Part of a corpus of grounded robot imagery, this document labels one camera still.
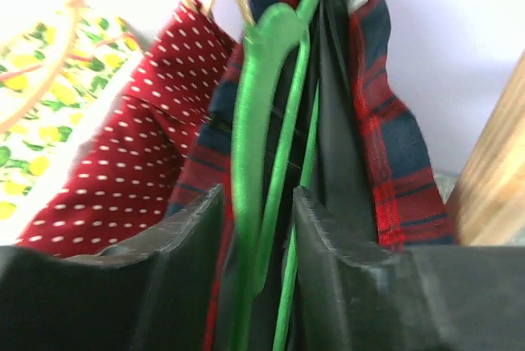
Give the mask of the red plaid skirt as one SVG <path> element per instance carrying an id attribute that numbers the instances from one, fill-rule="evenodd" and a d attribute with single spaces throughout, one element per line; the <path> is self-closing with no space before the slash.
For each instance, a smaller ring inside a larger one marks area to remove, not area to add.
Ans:
<path id="1" fill-rule="evenodd" d="M 277 2 L 297 7 L 299 0 L 250 0 L 254 17 Z M 418 245 L 454 244 L 454 226 L 436 186 L 422 137 L 413 113 L 391 91 L 386 74 L 387 45 L 390 37 L 390 15 L 386 0 L 367 0 L 342 24 L 349 39 L 343 39 L 342 50 L 349 51 L 346 71 L 349 83 L 345 94 L 351 94 L 356 117 L 354 126 L 360 138 L 357 149 L 363 150 L 366 163 L 363 177 L 369 183 L 373 215 L 372 240 L 393 251 Z M 189 151 L 183 171 L 171 195 L 167 215 L 175 214 L 205 190 L 223 184 L 226 225 L 221 238 L 217 274 L 212 287 L 203 350 L 228 350 L 227 331 L 233 297 L 232 276 L 235 274 L 236 240 L 231 209 L 230 156 L 231 121 L 236 92 L 244 59 L 243 45 L 235 47 L 225 74 L 214 90 L 209 106 L 211 120 L 200 127 L 200 135 Z M 280 246 L 273 245 L 267 288 L 253 302 L 250 350 L 272 350 L 277 318 L 277 298 L 281 291 L 277 274 L 278 260 L 284 257 Z M 351 350 L 350 346 L 310 346 L 299 323 L 290 323 L 289 350 Z M 372 345 L 365 340 L 352 350 L 387 350 L 387 345 Z"/>

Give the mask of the lemon print garment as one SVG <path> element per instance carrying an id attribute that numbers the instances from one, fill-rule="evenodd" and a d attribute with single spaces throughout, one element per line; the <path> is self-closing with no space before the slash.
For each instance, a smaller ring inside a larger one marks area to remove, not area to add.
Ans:
<path id="1" fill-rule="evenodd" d="M 1 48 L 1 73 L 56 62 L 73 50 L 91 62 L 68 59 L 1 81 L 1 114 L 15 113 L 1 133 L 1 243 L 14 244 L 38 212 L 61 193 L 89 141 L 112 111 L 142 57 L 134 44 L 94 45 L 133 32 L 119 16 L 80 7 L 48 12 Z"/>

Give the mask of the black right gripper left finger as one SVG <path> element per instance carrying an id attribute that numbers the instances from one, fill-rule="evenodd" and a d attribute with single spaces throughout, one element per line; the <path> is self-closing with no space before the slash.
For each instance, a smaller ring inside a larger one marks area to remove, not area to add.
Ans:
<path id="1" fill-rule="evenodd" d="M 1 250 L 4 350 L 200 350 L 223 225 L 216 186 L 98 255 Z"/>

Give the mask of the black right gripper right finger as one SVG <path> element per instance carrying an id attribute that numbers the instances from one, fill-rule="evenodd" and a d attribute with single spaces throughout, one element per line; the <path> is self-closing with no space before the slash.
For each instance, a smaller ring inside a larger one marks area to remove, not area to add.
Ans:
<path id="1" fill-rule="evenodd" d="M 305 188 L 293 202 L 306 349 L 523 349 L 523 248 L 391 252 L 355 239 Z"/>

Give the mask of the green velvet hanger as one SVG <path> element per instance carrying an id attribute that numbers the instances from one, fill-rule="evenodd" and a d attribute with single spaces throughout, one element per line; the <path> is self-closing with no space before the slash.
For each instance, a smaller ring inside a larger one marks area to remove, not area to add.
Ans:
<path id="1" fill-rule="evenodd" d="M 232 317 L 232 350 L 246 350 L 253 299 L 263 289 L 285 182 L 286 165 L 310 54 L 309 24 L 320 0 L 297 8 L 278 2 L 244 32 L 244 65 L 231 138 L 231 196 L 238 235 L 238 271 Z M 299 50 L 278 138 L 268 195 L 263 195 L 264 158 L 273 98 L 289 52 Z"/>

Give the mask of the pink wire hanger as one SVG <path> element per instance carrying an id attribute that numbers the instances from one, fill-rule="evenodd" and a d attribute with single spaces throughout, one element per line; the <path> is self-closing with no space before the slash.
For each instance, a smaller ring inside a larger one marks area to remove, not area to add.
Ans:
<path id="1" fill-rule="evenodd" d="M 114 38 L 110 38 L 110 39 L 107 39 L 107 40 L 103 40 L 99 43 L 96 43 L 94 45 L 95 48 L 101 48 L 101 47 L 104 47 L 104 46 L 110 46 L 111 48 L 113 48 L 114 44 L 118 44 L 119 42 L 122 42 L 124 44 L 128 44 L 129 42 L 132 42 L 134 44 L 134 50 L 135 51 L 143 51 L 142 47 L 140 46 L 139 44 L 139 41 L 137 40 L 137 38 L 130 32 L 126 32 L 124 34 L 121 34 L 117 37 L 114 37 Z M 38 69 L 41 69 L 41 68 L 48 68 L 49 69 L 49 72 L 52 72 L 52 70 L 54 68 L 57 68 L 58 70 L 61 69 L 61 67 L 63 66 L 63 64 L 68 60 L 68 59 L 74 59 L 74 60 L 78 60 L 78 61 L 82 61 L 82 62 L 91 62 L 93 59 L 94 59 L 94 56 L 89 56 L 89 57 L 81 57 L 79 55 L 77 55 L 73 50 L 70 50 L 68 51 L 64 57 L 62 57 L 61 59 L 59 59 L 58 61 L 56 62 L 51 62 L 51 63 L 48 63 L 48 64 L 45 64 L 44 62 L 40 62 L 40 63 L 36 63 L 36 64 L 33 64 L 33 65 L 30 65 L 30 66 L 27 66 L 26 68 L 22 68 L 18 71 L 4 71 L 1 73 L 1 81 L 4 81 L 4 80 L 9 80 L 9 79 L 12 79 L 18 75 L 23 75 L 23 74 L 26 74 L 26 73 L 30 73 L 30 72 L 33 72 L 33 71 L 36 71 Z"/>

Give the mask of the red polka dot garment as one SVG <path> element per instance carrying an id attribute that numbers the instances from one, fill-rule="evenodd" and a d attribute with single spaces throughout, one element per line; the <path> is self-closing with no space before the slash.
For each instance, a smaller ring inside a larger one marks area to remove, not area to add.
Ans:
<path id="1" fill-rule="evenodd" d="M 178 6 L 121 105 L 17 240 L 61 258 L 95 254 L 164 216 L 234 40 L 203 6 Z"/>

